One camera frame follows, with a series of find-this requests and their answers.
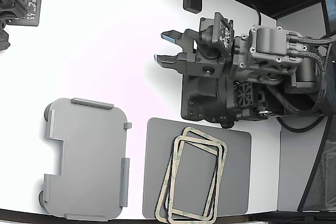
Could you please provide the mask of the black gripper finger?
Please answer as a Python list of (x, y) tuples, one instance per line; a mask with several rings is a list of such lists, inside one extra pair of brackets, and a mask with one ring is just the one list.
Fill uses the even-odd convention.
[(169, 30), (161, 33), (161, 38), (178, 45), (182, 51), (194, 51), (194, 39), (187, 35), (187, 30), (184, 33), (176, 30)]
[(173, 69), (180, 74), (187, 73), (187, 53), (180, 52), (175, 56), (154, 55), (154, 60), (162, 68)]

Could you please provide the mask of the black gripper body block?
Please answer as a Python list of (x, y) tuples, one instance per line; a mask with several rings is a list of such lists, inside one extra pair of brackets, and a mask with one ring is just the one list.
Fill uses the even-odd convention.
[(249, 41), (241, 36), (199, 34), (195, 63), (203, 76), (229, 79), (248, 79)]

